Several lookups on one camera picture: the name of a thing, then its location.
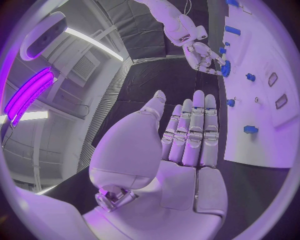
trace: purple light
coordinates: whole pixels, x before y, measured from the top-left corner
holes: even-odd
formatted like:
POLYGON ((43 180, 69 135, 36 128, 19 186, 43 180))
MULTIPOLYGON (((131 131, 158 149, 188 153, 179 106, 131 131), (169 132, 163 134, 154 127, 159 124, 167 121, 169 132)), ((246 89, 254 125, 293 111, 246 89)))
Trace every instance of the purple light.
POLYGON ((53 81, 53 78, 48 81, 46 84, 44 84, 40 89, 38 89, 26 102, 23 104, 19 112, 17 113, 16 117, 14 118, 12 122, 12 126, 16 127, 19 123, 20 119, 22 118, 23 114, 26 112, 26 110, 31 106, 31 104, 52 84, 54 84, 55 81, 53 81))
POLYGON ((46 73, 48 73, 51 69, 51 66, 46 67, 45 69, 43 69, 42 71, 40 71, 39 73, 37 73, 36 75, 34 75, 32 78, 30 78, 11 98, 11 100, 8 102, 8 104, 6 105, 5 109, 4 109, 4 113, 7 114, 11 108, 13 107, 13 105, 15 105, 16 101, 18 100, 18 98, 33 84, 35 83, 38 79, 40 79, 43 75, 45 75, 46 73))
POLYGON ((14 101, 13 106, 7 114, 9 119, 13 120, 22 106, 27 102, 27 100, 30 99, 31 96, 34 95, 35 92, 37 92, 40 88, 43 88, 45 84, 47 84, 48 82, 53 82, 53 78, 53 73, 51 71, 47 72, 42 77, 33 82, 29 87, 27 87, 26 91, 22 91, 22 95, 20 95, 19 98, 14 101))

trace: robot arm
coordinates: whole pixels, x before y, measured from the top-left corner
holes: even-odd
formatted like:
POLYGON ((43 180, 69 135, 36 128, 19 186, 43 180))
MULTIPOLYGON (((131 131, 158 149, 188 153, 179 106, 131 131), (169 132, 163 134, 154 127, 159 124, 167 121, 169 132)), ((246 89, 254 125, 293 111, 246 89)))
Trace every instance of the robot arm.
POLYGON ((225 61, 215 52, 201 42, 208 37, 203 26, 195 26, 188 16, 182 14, 174 5, 167 0, 135 0, 136 2, 147 5, 153 17, 164 25, 164 33, 170 41, 183 47, 184 55, 194 70, 208 74, 222 75, 220 71, 208 68, 212 59, 223 66, 225 61))

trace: fluorescent light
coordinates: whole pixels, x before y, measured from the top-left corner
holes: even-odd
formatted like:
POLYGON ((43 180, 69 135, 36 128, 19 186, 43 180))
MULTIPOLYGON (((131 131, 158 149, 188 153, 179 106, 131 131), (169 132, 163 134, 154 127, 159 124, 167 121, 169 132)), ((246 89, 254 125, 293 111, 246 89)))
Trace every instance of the fluorescent light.
MULTIPOLYGON (((7 115, 0 116, 0 124, 3 124, 7 115)), ((34 120, 34 119, 47 119, 48 118, 48 111, 32 111, 32 112, 25 112, 20 121, 26 120, 34 120)))
POLYGON ((72 34, 78 38, 81 38, 85 41, 88 41, 89 43, 94 44, 98 48, 101 48, 105 52, 113 55, 115 58, 119 59, 120 61, 123 61, 123 57, 121 57, 119 54, 115 53, 113 50, 109 49, 107 46, 104 46, 102 43, 96 41, 95 39, 92 39, 91 37, 79 32, 79 31, 76 31, 72 28, 69 28, 69 27, 66 28, 65 32, 68 34, 72 34))
POLYGON ((39 191, 39 192, 36 193, 36 195, 42 195, 42 194, 48 192, 49 190, 55 188, 56 186, 57 186, 57 185, 51 186, 51 187, 49 187, 49 188, 47 188, 47 189, 45 189, 45 190, 43 190, 43 191, 39 191))

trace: rectangular slot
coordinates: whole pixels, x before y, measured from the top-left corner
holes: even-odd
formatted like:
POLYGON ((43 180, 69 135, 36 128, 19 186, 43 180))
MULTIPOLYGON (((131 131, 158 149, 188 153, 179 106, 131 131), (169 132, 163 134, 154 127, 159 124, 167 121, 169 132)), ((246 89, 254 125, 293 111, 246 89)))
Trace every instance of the rectangular slot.
POLYGON ((281 109, 288 102, 288 97, 286 94, 283 94, 276 102, 276 109, 281 109))
POLYGON ((273 72, 268 80, 269 86, 272 87, 276 83, 277 79, 278 79, 277 74, 275 72, 273 72))

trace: air vent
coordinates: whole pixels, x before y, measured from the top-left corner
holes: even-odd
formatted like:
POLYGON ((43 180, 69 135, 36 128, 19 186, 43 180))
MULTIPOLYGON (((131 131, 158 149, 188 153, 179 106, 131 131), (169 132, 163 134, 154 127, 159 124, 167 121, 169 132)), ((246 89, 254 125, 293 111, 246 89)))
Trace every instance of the air vent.
POLYGON ((86 52, 79 61, 74 65, 72 71, 76 73, 83 80, 87 81, 93 71, 99 66, 100 62, 90 52, 86 52))

